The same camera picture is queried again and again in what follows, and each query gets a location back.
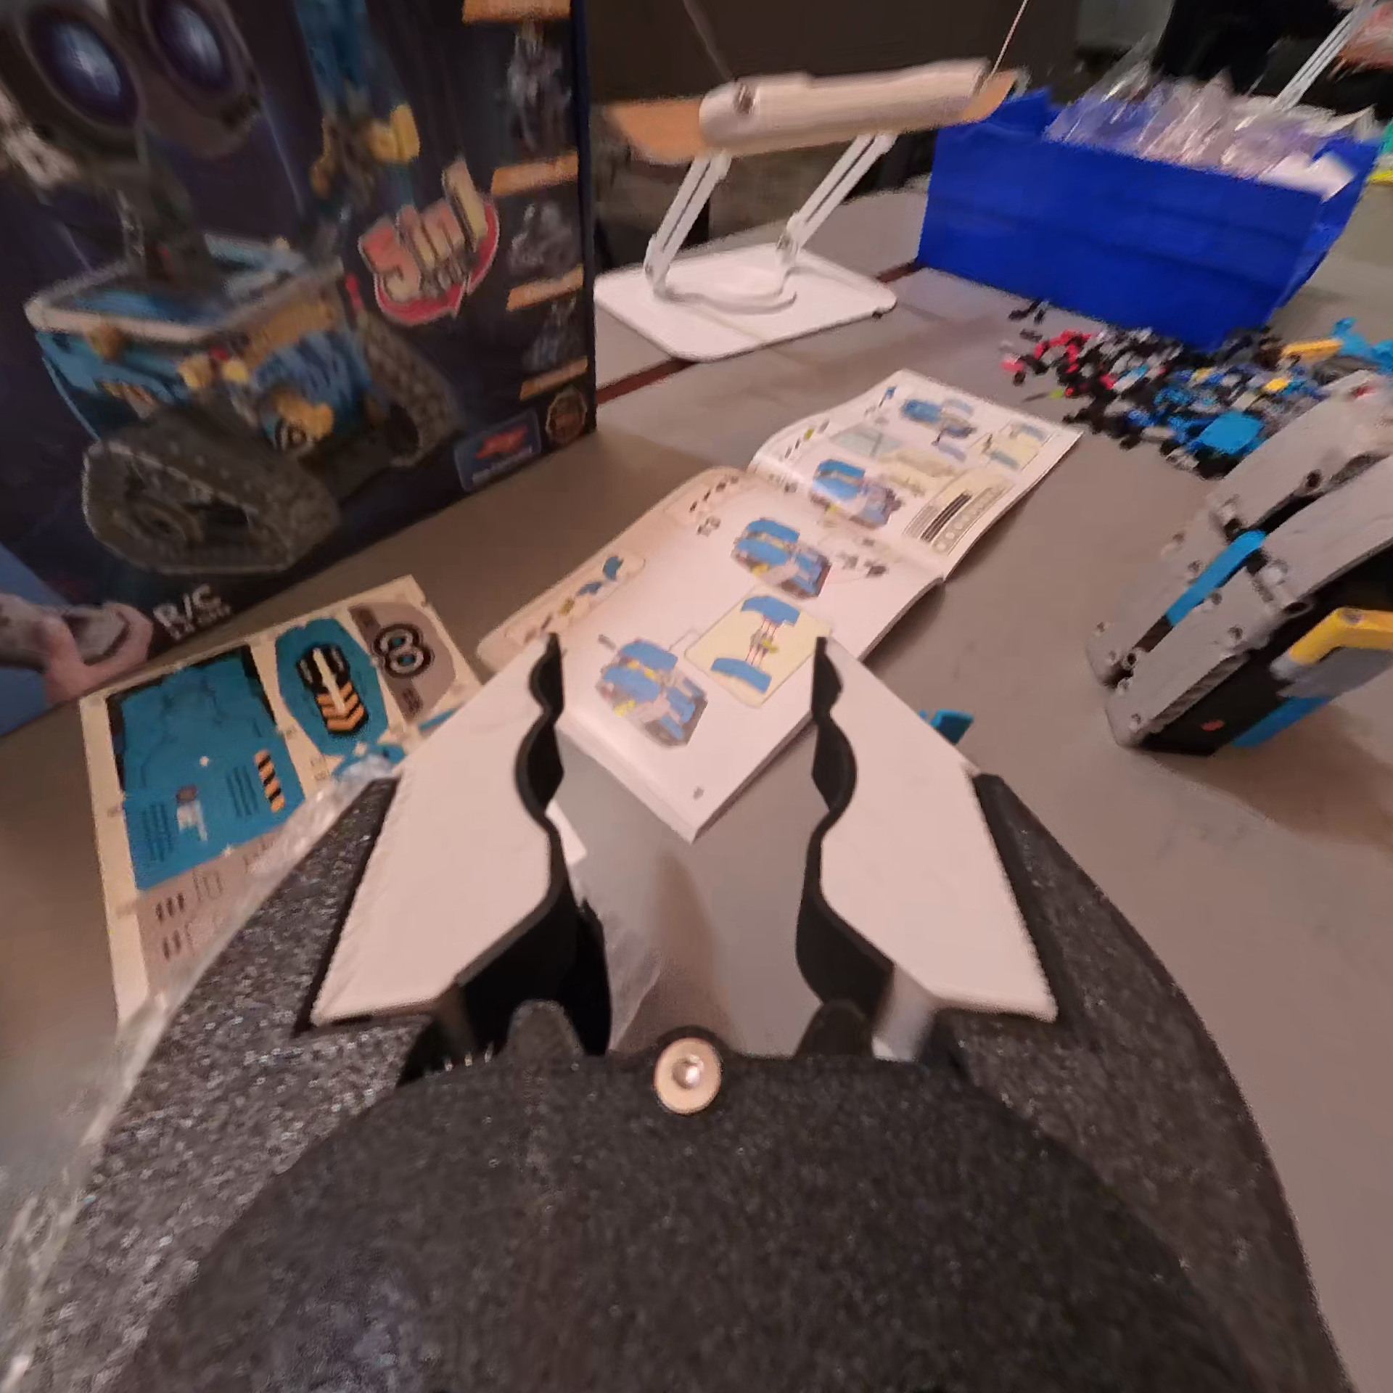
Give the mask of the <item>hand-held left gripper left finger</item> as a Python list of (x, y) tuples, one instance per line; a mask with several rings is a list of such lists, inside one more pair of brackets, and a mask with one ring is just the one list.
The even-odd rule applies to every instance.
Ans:
[(557, 637), (529, 644), (398, 768), (308, 1020), (434, 1005), (572, 907)]

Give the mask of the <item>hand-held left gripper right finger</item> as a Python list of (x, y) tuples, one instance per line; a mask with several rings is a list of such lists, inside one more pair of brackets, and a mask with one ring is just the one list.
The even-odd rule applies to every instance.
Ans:
[(812, 657), (812, 785), (796, 965), (870, 1052), (920, 1060), (953, 1013), (1058, 1022), (980, 771), (832, 639)]

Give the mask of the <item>instruction booklet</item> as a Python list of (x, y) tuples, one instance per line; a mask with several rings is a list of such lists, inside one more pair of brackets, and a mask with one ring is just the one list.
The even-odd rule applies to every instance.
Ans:
[(897, 372), (688, 479), (479, 660), (557, 637), (562, 732), (693, 843), (809, 722), (817, 642), (864, 659), (1079, 440)]

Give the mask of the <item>grey blue toy brick model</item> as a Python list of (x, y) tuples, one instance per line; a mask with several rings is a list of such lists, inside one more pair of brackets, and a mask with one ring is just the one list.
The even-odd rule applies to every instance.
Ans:
[(1390, 674), (1390, 378), (1341, 378), (1235, 465), (1086, 657), (1118, 745), (1189, 756), (1260, 748)]

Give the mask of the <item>pile of toy brick pieces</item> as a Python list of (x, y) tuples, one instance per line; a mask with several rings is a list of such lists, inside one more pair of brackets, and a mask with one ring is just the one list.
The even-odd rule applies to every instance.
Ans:
[(1048, 329), (1050, 312), (1035, 300), (1006, 315), (1001, 367), (1013, 385), (1068, 407), (1065, 425), (1121, 450), (1149, 445), (1205, 479), (1227, 476), (1346, 378), (1390, 380), (1391, 340), (1368, 340), (1351, 319), (1305, 340), (1249, 329), (1204, 352), (1152, 329)]

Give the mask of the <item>blue sticker sheet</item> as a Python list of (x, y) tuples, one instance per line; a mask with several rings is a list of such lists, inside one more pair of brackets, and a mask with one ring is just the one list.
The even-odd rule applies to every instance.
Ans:
[(307, 803), (479, 687), (404, 577), (83, 698), (118, 1025), (187, 975)]

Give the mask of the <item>clear plastic bag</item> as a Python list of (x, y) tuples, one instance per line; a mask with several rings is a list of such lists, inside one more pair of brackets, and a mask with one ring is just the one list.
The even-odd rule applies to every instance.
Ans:
[(2, 1028), (3, 1236), (40, 1242), (48, 1216), (76, 1199), (99, 1156), (192, 1148), (171, 1179), (174, 1204), (214, 1194), (242, 1208), (259, 1186), (234, 1178), (288, 1169), (333, 1128), (421, 1076), (424, 1015), (308, 1028), (325, 960), (371, 854), (395, 783), (358, 791), (272, 894), (219, 945), (167, 1020), (136, 1083), (142, 1052), (116, 1025), (111, 954), (99, 906), (93, 828), (38, 813), (3, 814)]

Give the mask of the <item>dark printed toy set box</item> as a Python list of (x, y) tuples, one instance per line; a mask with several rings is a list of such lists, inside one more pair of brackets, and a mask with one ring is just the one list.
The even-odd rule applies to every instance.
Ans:
[(3, 735), (595, 426), (582, 4), (3, 2)]

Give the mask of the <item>white book stand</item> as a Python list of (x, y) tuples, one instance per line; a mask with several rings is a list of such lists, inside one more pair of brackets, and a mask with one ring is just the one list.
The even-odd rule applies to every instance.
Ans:
[[(1028, 4), (1018, 5), (990, 62), (950, 58), (839, 77), (728, 77), (700, 96), (608, 105), (605, 116), (643, 163), (683, 164), (685, 178), (640, 267), (597, 277), (597, 305), (685, 362), (733, 358), (887, 314), (895, 305), (890, 290), (809, 254), (807, 242), (902, 135), (972, 126), (1003, 105), (1021, 78), (1003, 60), (1026, 10)], [(841, 158), (774, 242), (681, 256), (736, 159), (841, 140)]]

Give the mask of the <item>blue plastic bin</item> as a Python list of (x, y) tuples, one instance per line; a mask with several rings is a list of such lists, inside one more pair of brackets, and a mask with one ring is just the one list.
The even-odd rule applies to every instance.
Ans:
[(1210, 348), (1293, 299), (1353, 216), (1380, 148), (1333, 135), (1328, 196), (1048, 138), (1048, 95), (934, 143), (922, 267)]

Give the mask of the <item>clear plastic bags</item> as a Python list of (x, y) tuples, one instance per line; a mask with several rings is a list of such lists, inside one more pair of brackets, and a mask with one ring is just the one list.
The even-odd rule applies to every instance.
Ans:
[(1060, 110), (1043, 136), (1063, 146), (1207, 169), (1332, 199), (1376, 163), (1370, 111), (1338, 116), (1235, 93), (1229, 78), (1162, 78), (1126, 60)]

